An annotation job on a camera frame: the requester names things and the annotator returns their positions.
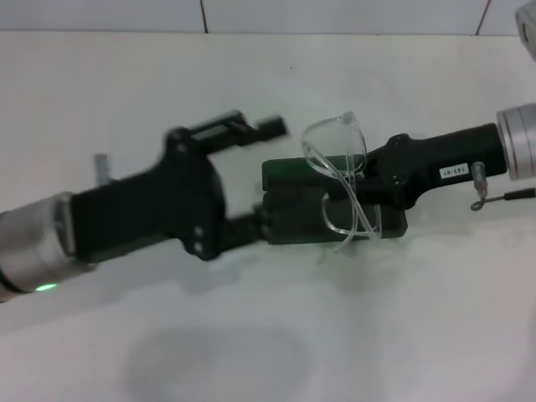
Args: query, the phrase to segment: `white tile wall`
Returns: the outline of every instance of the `white tile wall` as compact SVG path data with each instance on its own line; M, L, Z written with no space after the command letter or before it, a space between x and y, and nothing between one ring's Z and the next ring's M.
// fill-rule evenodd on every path
M487 10L481 35L517 35L516 9L528 3L528 0L492 0Z
M0 29L203 32L199 0L1 0Z
M213 33L474 34L487 0L205 0Z

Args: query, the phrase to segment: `green led light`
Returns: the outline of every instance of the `green led light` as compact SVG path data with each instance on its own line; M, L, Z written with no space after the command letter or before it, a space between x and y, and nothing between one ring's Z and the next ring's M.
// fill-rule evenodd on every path
M38 287L35 291L47 291L48 289L52 289L53 287L56 287L57 283L49 283L47 285L42 285Z

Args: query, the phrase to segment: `tile grout line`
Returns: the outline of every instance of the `tile grout line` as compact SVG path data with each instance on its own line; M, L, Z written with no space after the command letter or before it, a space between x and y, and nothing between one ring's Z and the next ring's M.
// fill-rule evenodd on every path
M208 34L209 26L207 25L207 13L204 11L204 0L199 0L199 5L201 6L201 15L203 16L204 32Z
M478 24L477 32L475 33L476 36L480 35L480 31L482 29L482 25L484 24L484 20L486 19L487 10L489 9L489 5L492 3L492 0L487 0L486 8L484 8L484 13L482 14L482 19L480 20L480 23Z

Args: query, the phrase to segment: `silver cylindrical motor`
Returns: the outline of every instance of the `silver cylindrical motor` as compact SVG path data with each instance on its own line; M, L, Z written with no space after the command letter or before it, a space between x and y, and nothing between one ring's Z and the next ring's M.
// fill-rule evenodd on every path
M0 215L0 302L94 268L75 258L68 193Z
M536 104L500 111L497 121L510 178L536 176Z

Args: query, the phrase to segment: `label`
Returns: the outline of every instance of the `label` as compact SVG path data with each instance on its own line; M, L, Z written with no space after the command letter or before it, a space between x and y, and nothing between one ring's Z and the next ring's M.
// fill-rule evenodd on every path
M439 169L441 178L455 178L456 176L463 176L469 174L469 165L462 163L461 165L449 166Z

